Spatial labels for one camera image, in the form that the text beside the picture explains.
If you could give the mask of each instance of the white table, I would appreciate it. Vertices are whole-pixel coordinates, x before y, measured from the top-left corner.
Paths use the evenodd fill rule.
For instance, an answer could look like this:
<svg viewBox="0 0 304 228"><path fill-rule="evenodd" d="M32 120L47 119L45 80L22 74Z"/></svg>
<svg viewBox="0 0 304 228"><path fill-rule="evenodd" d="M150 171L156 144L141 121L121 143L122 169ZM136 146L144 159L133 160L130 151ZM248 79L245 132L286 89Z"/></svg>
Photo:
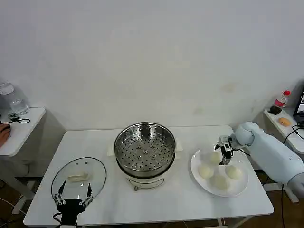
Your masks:
<svg viewBox="0 0 304 228"><path fill-rule="evenodd" d="M293 129L292 126L297 125L296 120L293 118L293 109L283 109L280 114L273 115L268 112L267 109L264 110L264 114L271 121L274 127L281 133L281 135L285 138L288 134L290 134ZM291 125L289 127L284 127L279 123L279 118L284 117L290 120ZM298 130L300 135L304 136L304 130ZM292 147L292 149L300 154L304 154L304 140L301 139L297 134L293 133L288 136L287 140L288 144Z"/></svg>
<svg viewBox="0 0 304 228"><path fill-rule="evenodd" d="M294 109L283 109L278 115L269 113L267 109L264 110L264 114L266 115L266 117L271 121L271 123L280 132L284 139L293 131L292 126L297 125L297 122L293 117L293 113ZM279 123L279 118L282 117L288 119L291 122L291 125L288 127L284 127L283 125L281 125ZM299 129L298 132L300 135L304 136L303 129ZM298 154L304 154L304 140L301 139L296 133L293 133L288 136L286 142L287 146L290 147L290 149L292 149L294 152ZM264 189L265 191L281 190L282 185L279 183L265 184ZM293 194L293 192L288 187L284 186L284 190L293 203L299 202L299 199L296 197L296 195Z"/></svg>
<svg viewBox="0 0 304 228"><path fill-rule="evenodd" d="M57 226L52 219L57 213L51 197L51 183L56 173L68 162L80 157L95 157L103 162L107 180L101 193L78 215L78 225L105 225L166 221L203 220L267 215L274 208L246 155L236 152L248 168L249 183L238 197L223 198L205 191L193 178L190 158L197 149L212 150L220 135L230 135L229 126L173 127L173 135L183 146L174 165L174 174L161 186L133 191L113 157L107 155L120 130L68 131L28 209L27 226Z"/></svg>
<svg viewBox="0 0 304 228"><path fill-rule="evenodd" d="M7 141L0 147L0 159L6 160L10 157L15 156L27 138L30 136L34 128L37 126L44 113L46 112L45 108L30 108L29 112L23 116L21 119L28 118L30 119L29 123L21 124L21 123L11 123L11 132L10 137ZM2 114L1 120L3 122L10 121L5 114ZM23 185L20 181L15 179L15 176L5 168L5 165L1 165L0 167L0 179L10 185L12 188L19 191L25 199L32 199L34 197L34 193L25 185ZM23 200L19 201L19 207L24 203Z"/></svg>

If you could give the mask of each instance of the water bottle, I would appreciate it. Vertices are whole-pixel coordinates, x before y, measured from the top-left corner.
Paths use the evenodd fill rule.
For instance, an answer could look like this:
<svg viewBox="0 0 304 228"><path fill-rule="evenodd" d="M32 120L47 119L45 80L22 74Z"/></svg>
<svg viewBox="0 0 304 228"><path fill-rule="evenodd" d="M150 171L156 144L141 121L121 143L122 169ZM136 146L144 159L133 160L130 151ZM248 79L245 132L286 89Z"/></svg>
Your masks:
<svg viewBox="0 0 304 228"><path fill-rule="evenodd" d="M288 102L288 96L290 95L290 91L288 90L285 90L283 92L283 95L278 97L276 100L275 100L275 105L280 107L280 108L284 108Z"/></svg>
<svg viewBox="0 0 304 228"><path fill-rule="evenodd" d="M21 99L15 91L14 86L11 83L5 82L0 84L0 94L9 103L10 108L17 115L24 115L28 113L29 106L24 99Z"/></svg>

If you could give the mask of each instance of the floor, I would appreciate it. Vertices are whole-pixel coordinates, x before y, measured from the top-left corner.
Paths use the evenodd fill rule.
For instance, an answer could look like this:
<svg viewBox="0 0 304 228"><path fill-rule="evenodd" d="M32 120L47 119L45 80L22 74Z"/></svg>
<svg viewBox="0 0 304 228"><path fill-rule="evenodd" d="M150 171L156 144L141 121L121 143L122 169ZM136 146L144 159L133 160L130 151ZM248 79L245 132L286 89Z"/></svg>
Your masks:
<svg viewBox="0 0 304 228"><path fill-rule="evenodd" d="M257 173L259 179L262 183L266 180L267 176L262 173ZM273 191L267 193L275 211L273 214L268 216L259 216L254 217L245 224L242 228L282 228L282 217L281 217L281 191ZM0 183L0 197L16 204L19 199L19 194L10 186L5 185L1 186ZM24 211L27 211L29 203L23 208ZM302 228L304 227L304 200L299 203L292 203L284 193L283 197L283 206L284 206L284 221L286 228ZM23 224L23 216L12 215L12 207L0 200L0 228L23 228L26 227ZM234 219L225 219L226 225L231 225L236 222ZM206 221L186 221L186 222L170 222L170 223L153 223L153 224L131 224L131 225L120 225L114 227L128 227L128 228L194 228L194 227L212 227L217 226L218 223L216 220L206 220Z"/></svg>

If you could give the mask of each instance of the glass lid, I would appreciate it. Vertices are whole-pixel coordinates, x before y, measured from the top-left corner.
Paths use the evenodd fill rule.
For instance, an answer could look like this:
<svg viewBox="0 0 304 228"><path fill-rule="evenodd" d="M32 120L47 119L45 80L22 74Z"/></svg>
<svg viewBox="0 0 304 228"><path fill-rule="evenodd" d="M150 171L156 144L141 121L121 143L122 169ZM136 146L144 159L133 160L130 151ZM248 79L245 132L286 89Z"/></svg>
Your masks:
<svg viewBox="0 0 304 228"><path fill-rule="evenodd" d="M78 158L66 164L52 182L52 198L61 188L62 199L85 200L95 198L105 185L106 170L95 158Z"/></svg>

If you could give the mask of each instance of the white robotic arm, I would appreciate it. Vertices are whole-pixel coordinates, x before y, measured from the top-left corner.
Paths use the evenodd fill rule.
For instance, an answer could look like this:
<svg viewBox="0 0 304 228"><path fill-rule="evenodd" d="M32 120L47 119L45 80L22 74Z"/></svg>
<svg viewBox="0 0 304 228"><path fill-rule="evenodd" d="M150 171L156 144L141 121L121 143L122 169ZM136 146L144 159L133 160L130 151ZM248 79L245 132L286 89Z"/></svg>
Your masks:
<svg viewBox="0 0 304 228"><path fill-rule="evenodd" d="M222 142L229 141L229 147ZM258 125L252 122L241 124L231 136L221 136L218 142L225 155L232 149L246 147L251 158L274 181L287 185L295 195L304 197L304 165L302 159L275 137L266 134Z"/></svg>

